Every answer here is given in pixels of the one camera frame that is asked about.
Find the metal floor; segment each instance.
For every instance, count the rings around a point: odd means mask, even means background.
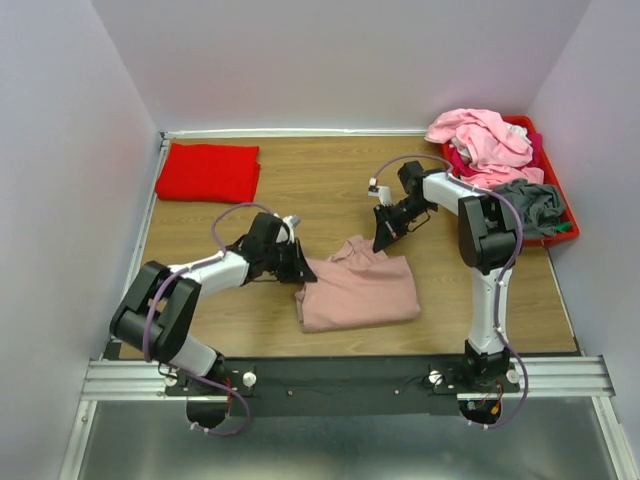
[[[505,399],[505,409],[516,399]],[[532,398],[482,431],[428,415],[258,418],[234,438],[190,431],[182,402],[100,402],[80,478],[606,480],[590,398]]]

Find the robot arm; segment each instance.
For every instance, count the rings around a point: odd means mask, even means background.
[[[471,268],[473,287],[471,332],[465,344],[467,377],[473,382],[495,378],[509,368],[509,351],[498,333],[506,339],[506,293],[512,269],[499,284],[498,277],[516,248],[515,219],[497,199],[473,191],[442,169],[424,170],[420,162],[412,161],[400,168],[398,177],[407,197],[395,205],[387,187],[378,187],[375,179],[369,182],[369,194],[381,201],[374,208],[374,250],[414,231],[411,224],[416,218],[437,211],[438,206],[458,216],[460,255]]]
[[[298,223],[297,216],[280,219],[258,213],[249,232],[226,251],[186,265],[145,264],[111,321],[111,334],[143,351],[150,304],[161,285],[173,276],[162,295],[164,308],[153,313],[150,357],[199,376],[216,377],[224,358],[188,333],[198,300],[243,286],[264,272],[272,273],[282,283],[317,281],[295,238]]]

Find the white wall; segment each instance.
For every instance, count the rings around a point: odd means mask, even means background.
[[[57,478],[157,148],[89,1],[0,1],[0,132],[0,477]]]
[[[640,458],[640,3],[594,0],[531,107],[582,229],[552,250],[581,345],[604,354]]]
[[[161,130],[522,113],[589,0],[93,0]]]

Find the folded red cloth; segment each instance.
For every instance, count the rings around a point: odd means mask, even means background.
[[[252,202],[258,187],[259,147],[171,145],[156,194],[162,200]]]

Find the gray cloth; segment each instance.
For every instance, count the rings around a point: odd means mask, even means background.
[[[526,180],[514,180],[494,190],[509,200],[520,214],[524,238],[555,235],[555,226],[566,207],[554,185],[538,185]]]

